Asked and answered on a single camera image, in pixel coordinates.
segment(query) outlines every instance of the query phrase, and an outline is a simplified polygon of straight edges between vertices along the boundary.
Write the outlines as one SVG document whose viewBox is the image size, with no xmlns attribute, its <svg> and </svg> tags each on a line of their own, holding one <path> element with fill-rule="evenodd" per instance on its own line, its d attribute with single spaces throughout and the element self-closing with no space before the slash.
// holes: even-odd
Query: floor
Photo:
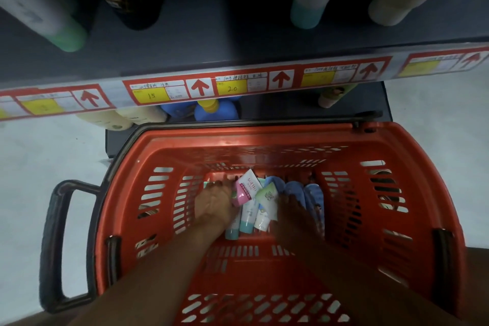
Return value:
<svg viewBox="0 0 489 326">
<path fill-rule="evenodd" d="M 468 246 L 489 248 L 489 80 L 449 74 L 385 83 L 394 121 L 437 166 Z M 40 311 L 40 242 L 52 188 L 64 179 L 100 184 L 104 131 L 74 116 L 0 123 L 0 323 Z M 85 249 L 94 198 L 75 193 L 66 225 L 63 286 L 86 292 Z"/>
</svg>

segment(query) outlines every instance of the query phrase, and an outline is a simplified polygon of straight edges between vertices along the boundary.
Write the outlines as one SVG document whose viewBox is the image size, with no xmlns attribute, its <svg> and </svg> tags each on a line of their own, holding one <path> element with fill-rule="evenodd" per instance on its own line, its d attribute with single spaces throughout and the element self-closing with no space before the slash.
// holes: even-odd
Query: red shopping basket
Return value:
<svg viewBox="0 0 489 326">
<path fill-rule="evenodd" d="M 315 179 L 325 197 L 327 241 L 459 313 L 465 245 L 448 191 L 400 125 L 375 122 L 140 127 L 101 187 L 65 181 L 55 189 L 43 237 L 41 304 L 57 312 L 91 301 L 192 224 L 203 181 L 249 168 L 260 177 L 304 184 Z M 89 292 L 65 298 L 61 247 L 75 189 L 97 195 L 87 250 Z M 273 236 L 256 233 L 212 245 L 176 322 L 336 323 L 348 321 L 347 314 Z"/>
</svg>

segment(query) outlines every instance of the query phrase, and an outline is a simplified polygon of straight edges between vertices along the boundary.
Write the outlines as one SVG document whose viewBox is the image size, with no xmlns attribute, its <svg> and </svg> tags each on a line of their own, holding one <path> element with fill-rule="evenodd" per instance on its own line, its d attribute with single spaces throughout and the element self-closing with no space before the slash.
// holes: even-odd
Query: store shelf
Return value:
<svg viewBox="0 0 489 326">
<path fill-rule="evenodd" d="M 321 108 L 317 98 L 321 90 L 258 94 L 244 96 L 239 101 L 242 120 L 309 119 L 321 117 L 353 116 L 365 111 L 381 111 L 378 121 L 392 121 L 383 82 L 358 85 L 331 108 Z M 193 124 L 193 117 L 170 119 L 170 123 Z M 105 150 L 109 158 L 114 157 L 136 126 L 125 131 L 106 131 Z"/>
<path fill-rule="evenodd" d="M 145 31 L 126 28 L 100 3 L 89 40 L 75 53 L 60 51 L 2 10 L 0 89 L 489 37 L 486 0 L 429 0 L 389 28 L 368 19 L 369 2 L 331 0 L 310 31 L 290 24 L 291 0 L 165 0 L 159 20 Z"/>
</svg>

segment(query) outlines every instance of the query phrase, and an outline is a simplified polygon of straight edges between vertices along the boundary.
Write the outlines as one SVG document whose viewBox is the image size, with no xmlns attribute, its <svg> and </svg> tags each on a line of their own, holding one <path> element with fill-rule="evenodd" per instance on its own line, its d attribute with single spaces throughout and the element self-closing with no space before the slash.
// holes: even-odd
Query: red arrow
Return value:
<svg viewBox="0 0 489 326">
<path fill-rule="evenodd" d="M 289 81 L 290 77 L 285 72 L 280 71 L 278 75 L 272 79 L 272 82 L 278 82 L 278 88 L 282 88 L 282 85 L 284 85 L 284 80 Z"/>
<path fill-rule="evenodd" d="M 461 69 L 465 69 L 467 65 L 471 62 L 477 62 L 481 60 L 481 55 L 480 53 L 475 53 L 474 55 L 471 55 L 470 57 L 467 57 L 462 61 L 462 63 L 465 62 L 465 64 L 461 67 Z"/>
<path fill-rule="evenodd" d="M 95 100 L 99 100 L 100 98 L 98 96 L 96 96 L 95 94 L 92 94 L 92 93 L 84 90 L 80 99 L 81 100 L 88 100 L 93 107 L 98 107 L 97 102 L 95 102 Z"/>
<path fill-rule="evenodd" d="M 209 89 L 209 85 L 204 83 L 202 80 L 197 79 L 197 81 L 192 85 L 192 90 L 199 88 L 199 94 L 204 95 L 204 88 Z"/>
<path fill-rule="evenodd" d="M 363 70 L 360 70 L 360 74 L 365 74 L 362 77 L 362 80 L 365 80 L 370 75 L 370 73 L 376 73 L 377 71 L 378 71 L 377 66 L 375 64 L 371 63 L 370 65 L 365 67 Z"/>
</svg>

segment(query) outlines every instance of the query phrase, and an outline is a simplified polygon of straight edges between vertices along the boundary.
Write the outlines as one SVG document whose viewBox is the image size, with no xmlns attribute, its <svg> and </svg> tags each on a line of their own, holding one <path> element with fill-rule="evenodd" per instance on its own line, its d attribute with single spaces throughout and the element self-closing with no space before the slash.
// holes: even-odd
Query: hand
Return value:
<svg viewBox="0 0 489 326">
<path fill-rule="evenodd" d="M 309 241 L 321 240 L 316 223 L 294 195 L 280 195 L 278 221 L 270 223 L 270 232 L 277 242 L 294 254 L 298 254 Z"/>
<path fill-rule="evenodd" d="M 227 179 L 207 183 L 195 198 L 195 219 L 212 222 L 225 230 L 239 210 L 231 203 L 231 186 L 232 182 Z"/>
</svg>

